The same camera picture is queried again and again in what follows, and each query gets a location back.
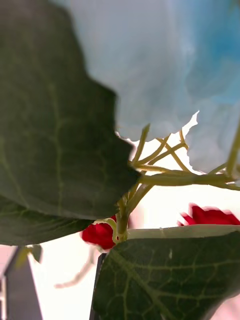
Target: red rose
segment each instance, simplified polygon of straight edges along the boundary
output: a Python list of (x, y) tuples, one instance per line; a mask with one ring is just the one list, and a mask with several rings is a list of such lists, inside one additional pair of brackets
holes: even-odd
[(182, 213), (185, 225), (240, 225), (240, 221), (231, 211), (221, 211), (217, 208), (200, 208), (196, 204), (189, 205), (189, 214)]
[[(132, 223), (129, 219), (128, 226), (131, 228)], [(108, 250), (115, 246), (113, 242), (113, 229), (107, 223), (90, 224), (81, 233), (82, 240), (94, 245), (99, 245), (102, 249)]]

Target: leaf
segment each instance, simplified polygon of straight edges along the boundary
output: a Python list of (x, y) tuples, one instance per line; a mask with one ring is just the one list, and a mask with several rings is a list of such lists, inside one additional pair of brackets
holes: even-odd
[(42, 257), (42, 247), (40, 244), (35, 244), (31, 247), (23, 246), (19, 252), (15, 262), (15, 268), (19, 269), (28, 259), (28, 254), (32, 254), (34, 259), (40, 263)]
[(33, 255), (34, 259), (40, 263), (42, 259), (42, 247), (40, 244), (34, 244), (31, 249), (31, 254)]
[(93, 307), (102, 320), (209, 320), (240, 292), (239, 241), (235, 231), (120, 243), (103, 263)]
[(1, 245), (40, 244), (82, 231), (92, 222), (27, 210), (0, 196)]
[(111, 217), (140, 176), (115, 94), (86, 74), (63, 9), (1, 0), (0, 12), (0, 194), (51, 219)]
[(16, 258), (16, 262), (15, 262), (15, 268), (19, 269), (21, 268), (24, 263), (26, 262), (27, 258), (28, 258), (28, 254), (31, 253), (32, 248), (28, 248), (27, 246), (23, 246), (19, 252), (18, 252), (18, 256)]

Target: artificial flower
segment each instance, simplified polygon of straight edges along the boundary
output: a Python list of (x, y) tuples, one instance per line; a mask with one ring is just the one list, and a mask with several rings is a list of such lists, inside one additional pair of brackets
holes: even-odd
[(202, 103), (197, 115), (198, 124), (190, 128), (185, 138), (189, 146), (187, 155), (194, 170), (209, 173), (227, 162), (239, 119), (240, 100), (235, 105)]
[[(132, 221), (129, 219), (128, 227), (132, 227)], [(113, 229), (107, 223), (90, 224), (80, 233), (82, 240), (94, 245), (100, 246), (104, 250), (109, 250), (115, 246), (113, 242)]]
[(70, 13), (89, 75), (117, 93), (122, 137), (139, 140), (148, 123), (148, 141), (166, 137), (199, 111), (187, 136), (193, 168), (207, 173), (227, 159), (240, 110), (237, 3), (51, 1)]
[(185, 224), (178, 222), (179, 226), (184, 225), (240, 225), (240, 221), (231, 211), (221, 211), (213, 207), (201, 208), (196, 204), (189, 205), (189, 213), (182, 213)]

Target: flower petal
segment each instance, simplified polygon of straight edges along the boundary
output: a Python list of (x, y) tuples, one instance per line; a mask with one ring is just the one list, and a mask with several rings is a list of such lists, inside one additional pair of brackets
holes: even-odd
[[(87, 71), (119, 96), (123, 137), (179, 131), (240, 74), (240, 19), (229, 0), (52, 0), (69, 9)], [(230, 92), (239, 98), (236, 86)]]
[(240, 99), (233, 105), (217, 104), (209, 99), (202, 102), (197, 115), (198, 124), (189, 130), (185, 139), (194, 170), (208, 173), (227, 162), (239, 119)]

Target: flower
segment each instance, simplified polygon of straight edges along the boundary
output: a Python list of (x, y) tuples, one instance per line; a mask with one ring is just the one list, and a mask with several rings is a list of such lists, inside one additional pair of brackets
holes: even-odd
[(182, 213), (185, 225), (240, 225), (240, 221), (231, 211), (221, 211), (213, 207), (201, 208), (196, 204), (189, 205), (189, 214)]
[[(115, 222), (117, 221), (115, 215), (111, 218)], [(128, 227), (132, 227), (131, 219), (129, 219)], [(90, 224), (80, 235), (83, 241), (98, 245), (104, 250), (109, 250), (115, 246), (113, 242), (113, 229), (107, 223)]]
[(226, 161), (240, 118), (239, 6), (230, 0), (51, 0), (68, 10), (86, 70), (114, 90), (122, 137), (189, 131), (194, 169)]

